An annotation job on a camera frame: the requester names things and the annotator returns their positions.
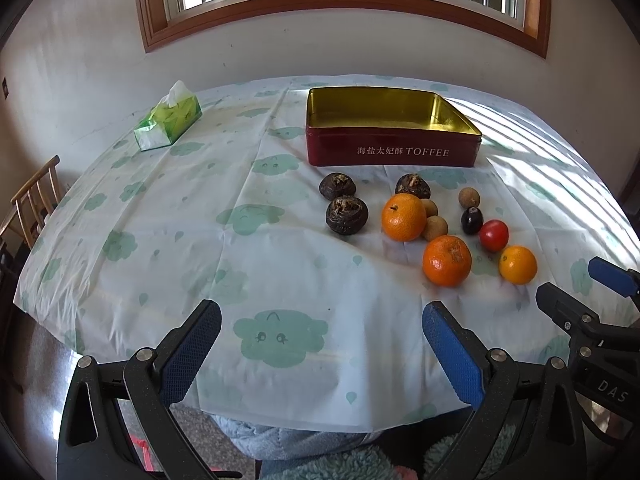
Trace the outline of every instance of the window frame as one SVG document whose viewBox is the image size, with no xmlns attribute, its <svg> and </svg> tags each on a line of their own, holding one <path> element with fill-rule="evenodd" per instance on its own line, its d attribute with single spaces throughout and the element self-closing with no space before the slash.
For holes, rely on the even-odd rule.
<svg viewBox="0 0 640 480">
<path fill-rule="evenodd" d="M 551 0 L 524 0 L 524 26 L 473 10 L 466 0 L 233 0 L 208 2 L 168 20 L 165 0 L 136 0 L 146 52 L 224 23 L 278 12 L 310 9 L 392 10 L 446 20 L 509 41 L 546 57 L 551 20 Z"/>
</svg>

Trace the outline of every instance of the orange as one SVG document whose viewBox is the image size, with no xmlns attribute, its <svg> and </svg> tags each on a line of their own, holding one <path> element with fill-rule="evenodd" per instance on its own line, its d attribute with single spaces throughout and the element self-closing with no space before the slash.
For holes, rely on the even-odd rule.
<svg viewBox="0 0 640 480">
<path fill-rule="evenodd" d="M 427 212 L 415 195 L 398 193 L 382 208 L 382 230 L 396 242 L 415 240 L 426 223 Z"/>
<path fill-rule="evenodd" d="M 538 262 L 526 247 L 512 245 L 500 255 L 498 270 L 508 282 L 514 285 L 525 285 L 533 280 L 538 272 Z"/>
<path fill-rule="evenodd" d="M 438 236 L 424 249 L 422 270 L 436 285 L 458 286 L 471 271 L 471 252 L 457 236 Z"/>
</svg>

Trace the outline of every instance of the floor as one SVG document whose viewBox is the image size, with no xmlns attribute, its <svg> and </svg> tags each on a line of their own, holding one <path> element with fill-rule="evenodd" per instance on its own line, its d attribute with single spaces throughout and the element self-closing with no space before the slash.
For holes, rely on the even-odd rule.
<svg viewBox="0 0 640 480">
<path fill-rule="evenodd" d="M 0 409 L 18 444 L 45 480 L 56 480 L 56 449 L 66 391 L 79 359 L 30 316 L 16 309 L 3 360 L 23 394 L 0 382 Z M 144 438 L 129 401 L 121 404 L 129 433 Z M 202 412 L 176 404 L 175 419 L 210 467 L 255 478 L 254 460 L 242 455 Z M 156 470 L 161 470 L 152 457 Z"/>
</svg>

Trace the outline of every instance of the blue gripper pad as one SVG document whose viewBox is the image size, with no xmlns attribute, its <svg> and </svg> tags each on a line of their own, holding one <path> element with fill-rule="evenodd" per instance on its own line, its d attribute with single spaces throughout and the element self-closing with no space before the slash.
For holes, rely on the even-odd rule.
<svg viewBox="0 0 640 480">
<path fill-rule="evenodd" d="M 632 276 L 607 260 L 596 256 L 589 262 L 589 275 L 597 282 L 610 288 L 624 298 L 630 298 L 638 293 L 638 284 Z"/>
<path fill-rule="evenodd" d="M 202 366 L 205 357 L 220 333 L 222 314 L 213 301 L 195 321 L 187 335 L 162 368 L 160 400 L 167 408 L 180 402 Z"/>
<path fill-rule="evenodd" d="M 470 348 L 471 351 L 478 349 L 478 338 L 472 332 L 463 330 L 439 301 L 432 301 L 424 307 L 422 331 L 458 398 L 462 402 L 471 404 L 473 409 L 477 410 L 484 399 L 484 383 L 482 368 L 479 367 L 476 360 L 481 358 L 486 361 L 484 358 L 486 348 L 484 353 L 481 349 L 479 353 L 475 351 L 476 356 L 472 357 L 456 332 L 474 346 L 474 348 Z M 475 338 L 475 341 L 470 340 L 469 335 Z"/>
</svg>

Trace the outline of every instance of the tablecloth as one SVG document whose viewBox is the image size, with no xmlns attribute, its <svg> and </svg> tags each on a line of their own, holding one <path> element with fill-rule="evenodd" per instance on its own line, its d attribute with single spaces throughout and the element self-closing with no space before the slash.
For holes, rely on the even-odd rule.
<svg viewBox="0 0 640 480">
<path fill-rule="evenodd" d="M 475 167 L 310 166 L 306 96 L 327 85 L 438 92 L 482 131 Z M 526 108 L 467 88 L 363 75 L 260 80 L 198 97 L 203 117 L 172 147 L 140 152 L 129 132 L 107 149 L 33 248 L 15 301 L 77 352 L 129 358 L 211 298 L 222 331 L 188 405 L 284 428 L 375 431 L 460 407 L 422 335 L 429 301 L 443 301 L 488 348 L 538 363 L 568 355 L 568 337 L 536 307 L 541 283 L 603 322 L 634 320 L 630 300 L 595 283 L 587 263 L 597 255 L 636 268 L 638 238 L 585 160 Z M 336 170 L 354 179 L 370 211 L 350 237 L 324 223 L 318 184 Z M 382 234 L 382 206 L 397 179 L 416 171 L 472 251 L 459 288 L 425 278 L 423 240 Z M 529 285 L 502 280 L 495 256 L 462 234 L 464 186 L 480 192 L 485 220 L 504 220 L 510 243 L 536 254 Z"/>
</svg>

